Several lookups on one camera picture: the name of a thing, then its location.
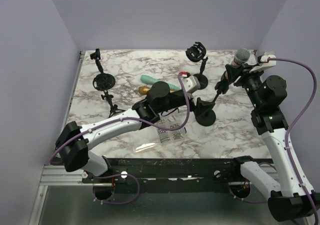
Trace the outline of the glitter microphone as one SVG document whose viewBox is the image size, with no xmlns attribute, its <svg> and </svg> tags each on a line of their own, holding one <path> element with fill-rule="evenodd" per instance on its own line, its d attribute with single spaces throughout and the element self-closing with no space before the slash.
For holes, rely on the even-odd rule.
<svg viewBox="0 0 320 225">
<path fill-rule="evenodd" d="M 250 56 L 251 54 L 248 49 L 241 48 L 235 52 L 234 58 L 229 65 L 233 65 L 235 67 L 242 66 L 243 64 L 248 62 Z M 226 79 L 225 72 L 223 73 L 222 78 Z"/>
</svg>

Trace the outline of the gold microphone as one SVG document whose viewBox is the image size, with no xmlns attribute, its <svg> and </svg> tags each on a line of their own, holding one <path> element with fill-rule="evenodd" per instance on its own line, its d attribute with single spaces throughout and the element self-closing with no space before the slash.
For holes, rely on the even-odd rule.
<svg viewBox="0 0 320 225">
<path fill-rule="evenodd" d="M 158 84 L 152 87 L 140 86 L 138 88 L 138 93 L 141 95 L 148 96 L 160 96 L 163 97 L 169 93 L 176 92 L 174 89 L 170 89 L 168 86 L 164 86 L 163 84 Z"/>
</svg>

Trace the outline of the teal microphone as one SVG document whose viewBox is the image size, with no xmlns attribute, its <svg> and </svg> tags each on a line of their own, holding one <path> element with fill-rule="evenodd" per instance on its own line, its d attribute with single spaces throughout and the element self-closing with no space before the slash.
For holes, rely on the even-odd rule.
<svg viewBox="0 0 320 225">
<path fill-rule="evenodd" d="M 140 76 L 140 81 L 141 81 L 142 83 L 148 84 L 148 85 L 153 85 L 153 84 L 155 84 L 155 83 L 157 83 L 157 82 L 161 82 L 161 80 L 156 79 L 156 78 L 153 78 L 153 77 L 151 77 L 151 76 L 149 76 L 149 75 L 141 75 L 141 76 Z M 173 85 L 173 84 L 168 83 L 168 82 L 165 82 L 165 83 L 168 84 L 168 86 L 169 86 L 169 88 L 170 88 L 171 90 L 178 91 L 178 90 L 181 89 L 179 86 Z"/>
</svg>

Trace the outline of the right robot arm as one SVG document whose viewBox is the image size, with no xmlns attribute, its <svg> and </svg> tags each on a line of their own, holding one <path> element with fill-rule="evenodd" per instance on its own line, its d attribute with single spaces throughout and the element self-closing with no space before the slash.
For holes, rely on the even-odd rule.
<svg viewBox="0 0 320 225">
<path fill-rule="evenodd" d="M 229 84 L 245 89 L 252 105 L 251 121 L 271 155 L 278 179 L 268 175 L 252 158 L 243 158 L 230 168 L 230 176 L 248 179 L 264 196 L 269 211 L 278 222 L 314 216 L 320 218 L 320 194 L 314 190 L 299 163 L 289 135 L 289 125 L 280 104 L 287 97 L 287 83 L 271 75 L 261 80 L 257 66 L 227 64 L 223 77 Z"/>
</svg>

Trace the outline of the black round-base mic stand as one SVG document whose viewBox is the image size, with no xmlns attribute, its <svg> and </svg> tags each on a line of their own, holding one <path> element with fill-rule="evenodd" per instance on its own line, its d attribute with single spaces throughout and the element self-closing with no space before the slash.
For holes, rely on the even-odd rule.
<svg viewBox="0 0 320 225">
<path fill-rule="evenodd" d="M 103 66 L 101 65 L 101 52 L 99 48 L 95 49 L 95 52 L 91 53 L 90 55 L 90 59 L 95 61 L 95 64 L 97 66 L 98 71 L 103 74 L 104 73 L 104 69 Z"/>
</svg>

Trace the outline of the black tripod mic stand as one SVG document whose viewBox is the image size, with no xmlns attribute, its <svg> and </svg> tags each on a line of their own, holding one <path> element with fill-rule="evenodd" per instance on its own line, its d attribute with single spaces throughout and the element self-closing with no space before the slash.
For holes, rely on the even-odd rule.
<svg viewBox="0 0 320 225">
<path fill-rule="evenodd" d="M 124 112 L 124 109 L 118 108 L 117 104 L 114 104 L 112 99 L 114 96 L 109 94 L 109 90 L 114 87 L 116 84 L 116 79 L 114 76 L 108 73 L 100 73 L 98 74 L 92 82 L 93 87 L 97 91 L 103 92 L 101 95 L 102 100 L 105 100 L 110 106 L 109 118 Z"/>
</svg>

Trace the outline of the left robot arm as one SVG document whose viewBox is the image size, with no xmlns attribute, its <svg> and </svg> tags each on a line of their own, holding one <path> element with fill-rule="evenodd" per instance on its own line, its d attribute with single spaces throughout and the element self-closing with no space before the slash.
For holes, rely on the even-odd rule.
<svg viewBox="0 0 320 225">
<path fill-rule="evenodd" d="M 160 114 L 182 106 L 187 112 L 193 112 L 197 122 L 208 127 L 216 120 L 213 112 L 215 102 L 200 98 L 193 103 L 192 96 L 185 89 L 197 89 L 198 85 L 184 85 L 182 89 L 170 92 L 169 85 L 163 81 L 156 82 L 147 92 L 145 99 L 135 103 L 132 108 L 105 120 L 77 125 L 75 121 L 66 124 L 55 146 L 67 172 L 83 169 L 101 183 L 107 182 L 111 170 L 105 158 L 91 150 L 119 135 L 139 131 L 149 126 L 160 128 L 157 122 Z"/>
</svg>

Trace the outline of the black stand holding glitter mic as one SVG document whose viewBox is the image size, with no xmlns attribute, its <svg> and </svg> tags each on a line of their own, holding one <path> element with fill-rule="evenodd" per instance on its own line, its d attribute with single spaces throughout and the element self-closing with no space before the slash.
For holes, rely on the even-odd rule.
<svg viewBox="0 0 320 225">
<path fill-rule="evenodd" d="M 219 95 L 225 94 L 229 89 L 229 81 L 227 78 L 221 79 L 214 87 L 216 90 L 216 95 L 212 101 L 204 101 L 199 97 L 196 101 L 196 106 L 194 109 L 194 116 L 196 122 L 203 126 L 209 127 L 213 125 L 216 121 L 216 114 L 213 111 L 214 106 L 216 105 L 216 100 Z"/>
</svg>

